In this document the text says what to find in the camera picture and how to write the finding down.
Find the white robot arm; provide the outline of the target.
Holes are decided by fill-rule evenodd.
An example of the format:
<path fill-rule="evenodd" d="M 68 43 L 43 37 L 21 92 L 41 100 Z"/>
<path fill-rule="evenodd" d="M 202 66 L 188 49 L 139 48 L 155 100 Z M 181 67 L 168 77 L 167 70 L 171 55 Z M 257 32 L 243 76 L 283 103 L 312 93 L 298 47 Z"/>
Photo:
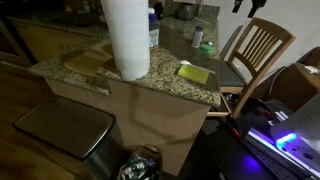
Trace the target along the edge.
<path fill-rule="evenodd" d="M 239 118 L 239 126 L 247 135 L 255 131 L 276 141 L 283 135 L 296 133 L 308 147 L 319 151 L 320 99 L 319 91 L 304 83 L 300 65 L 290 65 L 268 79 L 269 89 L 275 89 L 266 102 L 249 99 L 254 109 Z"/>

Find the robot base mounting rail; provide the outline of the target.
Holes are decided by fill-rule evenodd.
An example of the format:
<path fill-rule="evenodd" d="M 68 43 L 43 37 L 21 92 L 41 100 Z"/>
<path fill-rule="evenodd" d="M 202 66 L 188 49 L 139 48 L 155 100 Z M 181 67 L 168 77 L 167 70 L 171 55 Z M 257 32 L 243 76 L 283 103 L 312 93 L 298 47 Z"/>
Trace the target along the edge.
<path fill-rule="evenodd" d="M 266 151 L 278 162 L 288 164 L 293 171 L 299 172 L 302 176 L 319 180 L 320 146 L 319 151 L 308 147 L 296 133 L 283 135 L 276 141 L 257 134 L 255 131 L 245 135 L 239 126 L 239 118 L 235 123 L 245 140 L 249 141 L 253 146 Z"/>

